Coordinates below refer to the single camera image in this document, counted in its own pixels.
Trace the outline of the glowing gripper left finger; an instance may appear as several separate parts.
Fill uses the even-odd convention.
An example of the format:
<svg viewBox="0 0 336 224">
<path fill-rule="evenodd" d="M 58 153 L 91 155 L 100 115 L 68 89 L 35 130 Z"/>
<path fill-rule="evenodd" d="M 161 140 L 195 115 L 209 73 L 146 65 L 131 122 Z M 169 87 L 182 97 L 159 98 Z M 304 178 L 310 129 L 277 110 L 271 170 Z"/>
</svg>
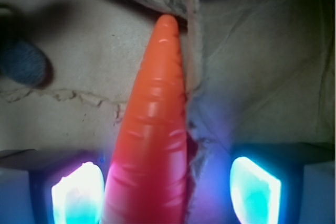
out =
<svg viewBox="0 0 336 224">
<path fill-rule="evenodd" d="M 87 150 L 1 151 L 1 223 L 99 223 L 102 162 Z"/>
</svg>

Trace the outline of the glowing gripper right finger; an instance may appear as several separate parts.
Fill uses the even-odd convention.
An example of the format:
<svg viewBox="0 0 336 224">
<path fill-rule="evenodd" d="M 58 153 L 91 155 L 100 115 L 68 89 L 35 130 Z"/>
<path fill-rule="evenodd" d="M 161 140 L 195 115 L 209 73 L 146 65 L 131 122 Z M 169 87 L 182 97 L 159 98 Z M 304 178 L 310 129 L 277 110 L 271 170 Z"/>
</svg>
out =
<svg viewBox="0 0 336 224">
<path fill-rule="evenodd" d="M 335 145 L 237 145 L 229 186 L 240 223 L 335 223 Z"/>
</svg>

